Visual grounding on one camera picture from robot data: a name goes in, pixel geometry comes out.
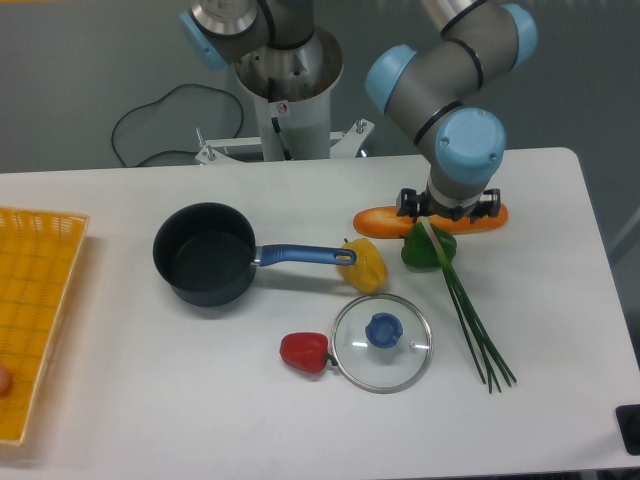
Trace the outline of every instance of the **egg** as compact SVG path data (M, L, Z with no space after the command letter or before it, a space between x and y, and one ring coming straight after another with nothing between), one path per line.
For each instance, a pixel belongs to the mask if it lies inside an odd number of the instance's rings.
M0 396L9 393L11 388L11 374L9 370L0 363Z

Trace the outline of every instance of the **green bell pepper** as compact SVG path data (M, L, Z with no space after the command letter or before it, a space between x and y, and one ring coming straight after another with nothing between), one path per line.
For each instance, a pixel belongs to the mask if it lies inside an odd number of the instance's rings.
M432 227L447 258L449 261L453 260L453 257L456 256L458 242L451 234L433 225ZM419 222L413 226L405 237L404 247L402 247L400 255L402 256L402 261L409 267L421 269L440 268L436 249L431 243L424 226Z

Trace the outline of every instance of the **saucepan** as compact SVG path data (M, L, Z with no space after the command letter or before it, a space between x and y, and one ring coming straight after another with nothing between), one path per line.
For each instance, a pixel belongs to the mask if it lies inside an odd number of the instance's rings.
M238 210L221 203L197 203L162 224L153 244L153 260L181 299L213 307L249 288L257 266L285 261L353 265L356 254L343 248L256 246L253 228Z

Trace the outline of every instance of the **chive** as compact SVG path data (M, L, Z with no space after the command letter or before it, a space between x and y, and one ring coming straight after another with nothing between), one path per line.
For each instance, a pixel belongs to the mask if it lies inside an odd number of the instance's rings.
M449 295L451 295L453 306L455 307L456 313L458 314L462 332L464 333L467 346L469 347L469 351L471 352L471 356L473 357L473 362L476 365L476 369L478 370L480 379L482 380L483 384L487 385L489 393L493 392L494 384L498 392L502 392L502 388L500 387L500 382L498 381L498 376L496 375L495 369L493 368L493 364L495 364L497 369L500 371L502 378L504 378L509 387L512 386L512 382L517 383L518 380L507 365L507 362L504 361L504 358L502 358L502 355L500 355L500 353L498 352L498 349L494 345L493 341L491 341L486 328L482 324L478 313L476 312L473 304L471 303L471 300L469 299L469 295L467 295L467 292L462 286L462 282L460 281L458 274L453 268L453 265L451 265L451 261L444 253L444 249L442 248L442 245L440 245L440 241L438 240L438 237L436 237L436 234L433 231L429 220L424 217L420 217L420 223L422 223L422 225L424 226L427 235L429 236L429 239L431 240L431 243L436 250L438 261L440 262L440 267L442 268L442 274L447 284L447 289L449 290ZM480 367L480 362L478 361L475 348L471 342L469 331L471 331L473 335L473 339L476 342L477 349L480 352L480 357L482 358L482 361L484 363L486 379L485 374Z

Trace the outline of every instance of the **gray floor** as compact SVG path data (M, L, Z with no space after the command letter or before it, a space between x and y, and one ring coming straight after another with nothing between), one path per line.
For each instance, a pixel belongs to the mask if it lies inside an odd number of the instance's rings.
M538 51L466 103L503 120L510 148L565 146L577 152L610 247L640 206L640 2L516 3L537 20ZM252 107L233 72L207 70L183 37L177 15L189 4L0 4L0 172L119 167L110 147L115 122L181 83L236 93L247 110L241 136L257 135ZM389 47L406 43L426 51L439 43L420 2L316 0L316 20L337 37L345 55L343 77L333 94L333 130L365 117L378 125L371 153L414 153L411 142L375 110L363 85L371 64ZM160 150L196 149L196 126L207 138L227 138L238 121L228 99L185 92L125 122L117 144L127 163L136 163ZM190 162L185 156L161 160ZM631 335L640 346L640 296L634 281L639 266L636 245L613 272Z

